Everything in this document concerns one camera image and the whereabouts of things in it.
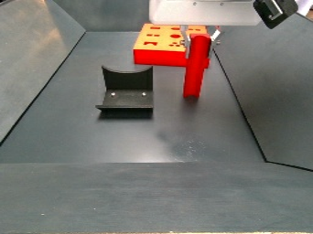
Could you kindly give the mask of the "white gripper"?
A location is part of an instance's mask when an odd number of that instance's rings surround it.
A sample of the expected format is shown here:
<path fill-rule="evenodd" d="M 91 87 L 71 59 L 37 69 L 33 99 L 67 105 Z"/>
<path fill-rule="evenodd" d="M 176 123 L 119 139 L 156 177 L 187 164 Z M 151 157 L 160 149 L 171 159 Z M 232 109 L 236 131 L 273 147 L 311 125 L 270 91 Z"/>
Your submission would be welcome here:
<path fill-rule="evenodd" d="M 149 22 L 156 25 L 180 25 L 180 44 L 190 54 L 187 25 L 208 26 L 214 48 L 220 36 L 219 26 L 255 26 L 260 18 L 252 8 L 252 0 L 149 0 Z"/>

